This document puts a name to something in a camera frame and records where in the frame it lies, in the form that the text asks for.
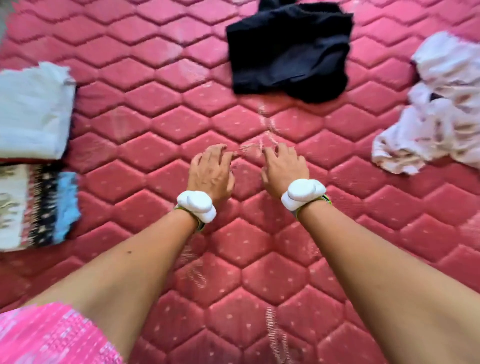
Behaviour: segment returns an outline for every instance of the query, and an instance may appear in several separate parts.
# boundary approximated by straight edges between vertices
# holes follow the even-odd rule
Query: quilted mattress
[[[65,162],[81,175],[83,216],[62,245],[0,255],[3,311],[164,215],[191,157],[215,143],[240,152],[233,197],[179,258],[131,363],[385,362],[309,236],[262,189],[259,148],[279,141],[348,216],[480,291],[478,172],[442,159],[405,177],[370,162],[372,139],[414,82],[412,53],[439,30],[480,41],[480,1],[342,6],[355,13],[348,89],[307,105],[231,92],[225,26],[255,1],[20,0],[0,68],[71,67],[79,88]],[[272,349],[277,329],[286,340]]]

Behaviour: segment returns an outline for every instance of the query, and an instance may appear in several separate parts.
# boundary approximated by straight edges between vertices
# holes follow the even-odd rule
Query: pale pink garment
[[[0,315],[2,364],[121,364],[92,321],[70,306],[49,303]]]
[[[480,169],[480,45],[440,32],[412,60],[422,81],[408,93],[411,106],[399,121],[374,139],[372,161],[392,173],[415,174],[449,155]]]

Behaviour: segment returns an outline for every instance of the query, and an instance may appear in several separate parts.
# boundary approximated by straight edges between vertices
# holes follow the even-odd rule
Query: green wristband strap
[[[329,204],[332,204],[332,201],[330,201],[330,199],[328,198],[327,195],[323,194],[321,195],[320,197],[317,197],[316,199],[310,201],[310,202],[307,202],[306,204],[300,206],[299,208],[297,208],[295,211],[292,211],[293,214],[295,215],[295,218],[298,220],[298,213],[299,211],[304,208],[305,206],[307,206],[308,204],[312,203],[313,201],[318,201],[318,200],[323,200],[323,201],[326,201],[328,202]]]
[[[198,221],[198,226],[197,226],[197,230],[196,230],[197,232],[200,232],[200,231],[202,231],[202,230],[204,229],[204,227],[205,227],[206,224],[205,224],[203,221],[201,221],[198,217],[196,217],[194,214],[192,214],[192,213],[191,213],[189,210],[187,210],[186,208],[184,208],[184,207],[182,207],[182,206],[180,206],[180,205],[176,205],[173,209],[174,209],[174,210],[187,211],[190,215],[192,215],[194,218],[196,218],[197,221]]]

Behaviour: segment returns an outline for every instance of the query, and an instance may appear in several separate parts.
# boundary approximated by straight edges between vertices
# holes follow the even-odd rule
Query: light blue cloth
[[[80,218],[78,210],[78,188],[76,173],[60,172],[57,187],[57,221],[53,232],[53,243],[60,244],[70,230],[70,225]]]

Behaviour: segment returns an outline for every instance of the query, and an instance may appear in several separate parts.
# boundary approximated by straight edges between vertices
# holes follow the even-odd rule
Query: pink quilted fabric
[[[121,364],[112,344],[88,319],[61,303],[0,314],[1,363]]]
[[[370,162],[373,138],[398,120],[415,82],[412,53],[439,30],[480,41],[480,0],[342,6],[355,13],[348,89],[306,105],[230,90],[225,26],[254,13],[255,0],[19,0],[0,68],[72,68],[65,161],[82,175],[83,216],[65,244],[0,255],[0,307],[157,220],[185,189],[190,158],[224,142],[241,152],[233,197],[179,259],[131,363],[277,364],[268,307],[298,364],[383,363],[325,259],[262,190],[255,146],[272,140],[295,145],[347,215],[480,291],[478,172],[440,160],[408,178]]]

